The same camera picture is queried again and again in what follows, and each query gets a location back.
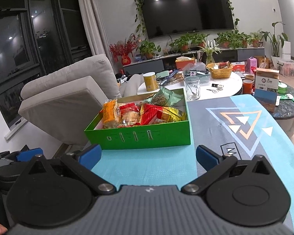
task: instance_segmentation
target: red flowers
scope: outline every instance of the red flowers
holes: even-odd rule
[[[132,33],[129,38],[124,43],[118,42],[117,44],[110,44],[109,51],[112,56],[118,59],[118,56],[128,55],[137,47],[138,40],[136,36]]]

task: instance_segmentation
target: curtain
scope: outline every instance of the curtain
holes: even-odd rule
[[[109,40],[104,27],[99,1],[78,0],[84,23],[87,40],[93,55],[105,54],[112,64],[114,73],[118,68],[114,65],[112,55],[109,51]]]

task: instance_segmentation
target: sofa backrest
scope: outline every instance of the sofa backrest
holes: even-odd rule
[[[109,59],[104,55],[95,55],[66,66],[56,72],[28,82],[21,91],[25,100],[56,86],[91,76],[105,93],[107,98],[120,98],[117,80]]]

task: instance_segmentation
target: blue gripper pad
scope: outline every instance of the blue gripper pad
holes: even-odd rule
[[[76,155],[77,161],[88,170],[91,170],[101,159],[101,147],[93,144]]]
[[[26,151],[22,151],[20,152],[17,156],[16,156],[16,160],[19,162],[27,162],[29,161],[33,156],[35,156],[36,154],[44,154],[43,150],[41,148],[34,148],[34,149],[30,149],[30,150],[26,150]]]
[[[196,159],[197,159],[198,163],[206,171],[209,171],[214,166],[219,164],[218,158],[216,158],[216,156],[213,156],[211,153],[209,153],[207,150],[205,150],[201,146],[198,146],[196,149]]]

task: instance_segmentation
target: window sill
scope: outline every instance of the window sill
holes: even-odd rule
[[[11,126],[8,134],[4,136],[5,140],[8,140],[9,138],[11,138],[12,135],[16,133],[26,122],[27,120],[25,118],[21,118],[20,123],[18,123],[17,125]]]

